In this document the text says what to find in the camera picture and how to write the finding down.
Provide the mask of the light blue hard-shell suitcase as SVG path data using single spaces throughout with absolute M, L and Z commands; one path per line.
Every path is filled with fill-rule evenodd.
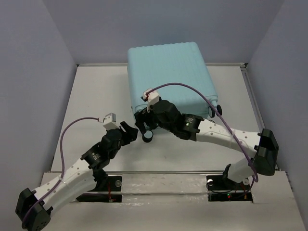
M 146 107 L 141 96 L 149 88 L 184 114 L 205 119 L 222 112 L 218 94 L 195 42 L 153 45 L 128 50 L 128 82 L 132 111 Z

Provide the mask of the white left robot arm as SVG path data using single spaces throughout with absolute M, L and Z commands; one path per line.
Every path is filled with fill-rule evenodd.
M 40 231 L 50 222 L 52 215 L 83 193 L 106 186 L 104 171 L 121 147 L 135 141 L 138 130 L 126 122 L 105 125 L 106 134 L 101 141 L 86 151 L 71 167 L 62 168 L 60 175 L 31 190 L 20 192 L 15 212 L 28 231 Z

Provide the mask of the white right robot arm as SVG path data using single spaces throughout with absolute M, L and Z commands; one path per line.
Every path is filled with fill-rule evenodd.
M 228 129 L 201 116 L 181 113 L 167 100 L 145 107 L 134 117 L 142 134 L 160 127 L 182 140 L 213 143 L 242 152 L 244 158 L 224 170 L 221 182 L 225 188 L 232 189 L 248 177 L 275 174 L 279 145 L 270 129 L 261 132 Z

